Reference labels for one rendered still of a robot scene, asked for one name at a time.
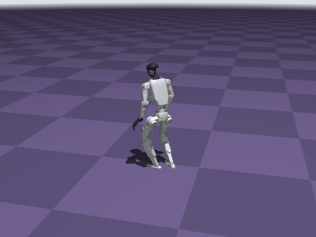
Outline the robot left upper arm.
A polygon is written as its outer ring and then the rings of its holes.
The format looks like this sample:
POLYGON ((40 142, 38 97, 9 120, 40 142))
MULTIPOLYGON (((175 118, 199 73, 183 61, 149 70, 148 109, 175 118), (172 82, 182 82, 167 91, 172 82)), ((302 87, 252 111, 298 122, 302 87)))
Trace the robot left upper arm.
POLYGON ((149 102, 147 101, 148 99, 148 89, 150 89, 150 82, 143 83, 142 86, 142 101, 143 101, 143 106, 148 106, 149 102))

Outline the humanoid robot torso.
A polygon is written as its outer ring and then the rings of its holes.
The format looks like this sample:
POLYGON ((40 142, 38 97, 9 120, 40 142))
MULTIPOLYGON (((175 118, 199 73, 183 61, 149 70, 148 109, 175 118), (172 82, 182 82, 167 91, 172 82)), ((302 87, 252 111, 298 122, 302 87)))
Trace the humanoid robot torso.
POLYGON ((152 79, 148 81, 150 82, 148 93, 153 105, 158 106, 154 116, 158 117, 158 123, 164 123, 168 121, 168 112, 166 112, 163 107, 164 104, 168 104, 169 98, 166 80, 164 78, 156 80, 152 79))

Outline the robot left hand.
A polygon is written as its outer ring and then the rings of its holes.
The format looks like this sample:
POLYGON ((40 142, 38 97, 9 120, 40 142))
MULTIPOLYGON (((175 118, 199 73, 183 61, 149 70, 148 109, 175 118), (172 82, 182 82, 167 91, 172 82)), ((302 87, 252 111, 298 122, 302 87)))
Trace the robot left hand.
POLYGON ((135 126, 139 123, 139 122, 141 122, 143 120, 143 118, 140 118, 139 119, 139 117, 138 117, 138 119, 134 122, 134 124, 133 124, 133 130, 135 130, 135 126))

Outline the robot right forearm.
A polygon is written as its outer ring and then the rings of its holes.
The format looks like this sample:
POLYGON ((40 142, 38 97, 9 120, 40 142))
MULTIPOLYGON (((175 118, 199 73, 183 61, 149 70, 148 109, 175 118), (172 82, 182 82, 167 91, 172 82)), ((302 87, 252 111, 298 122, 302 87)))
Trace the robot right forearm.
MULTIPOLYGON (((173 100, 173 99, 172 99, 173 100)), ((165 111, 168 110, 168 108, 170 107, 170 104, 172 103, 172 100, 168 100, 168 104, 164 105, 165 111)))

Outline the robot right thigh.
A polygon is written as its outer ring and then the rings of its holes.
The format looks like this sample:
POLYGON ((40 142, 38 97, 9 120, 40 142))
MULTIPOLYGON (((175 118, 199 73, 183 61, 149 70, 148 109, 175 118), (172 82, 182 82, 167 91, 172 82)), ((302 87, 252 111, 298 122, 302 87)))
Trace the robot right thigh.
POLYGON ((172 117, 168 114, 168 121, 164 122, 164 123, 160 123, 160 128, 159 128, 159 132, 160 132, 160 137, 159 137, 159 141, 161 143, 166 143, 167 139, 166 139, 166 133, 169 127, 169 124, 173 121, 172 117))

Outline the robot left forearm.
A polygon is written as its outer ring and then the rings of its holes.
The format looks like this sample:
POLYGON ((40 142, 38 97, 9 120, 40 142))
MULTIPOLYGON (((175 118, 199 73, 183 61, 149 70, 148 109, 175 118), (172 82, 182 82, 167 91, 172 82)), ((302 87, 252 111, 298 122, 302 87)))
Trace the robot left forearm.
MULTIPOLYGON (((145 106, 143 106, 143 101, 141 101, 141 107, 140 107, 140 116, 139 116, 139 119, 140 119, 140 118, 143 118, 143 120, 144 120, 145 113, 146 113, 146 107, 145 107, 145 106)), ((143 120, 142 120, 142 121, 143 121, 143 120)))

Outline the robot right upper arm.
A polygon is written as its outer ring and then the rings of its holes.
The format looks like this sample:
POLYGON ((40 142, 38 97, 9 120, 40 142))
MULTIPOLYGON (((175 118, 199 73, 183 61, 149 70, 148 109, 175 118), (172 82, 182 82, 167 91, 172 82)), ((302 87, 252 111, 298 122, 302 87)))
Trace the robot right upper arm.
POLYGON ((169 95, 169 100, 172 100, 174 98, 174 93, 173 93, 173 89, 171 86, 171 80, 169 79, 165 79, 166 80, 166 84, 167 84, 167 89, 168 89, 168 95, 169 95))

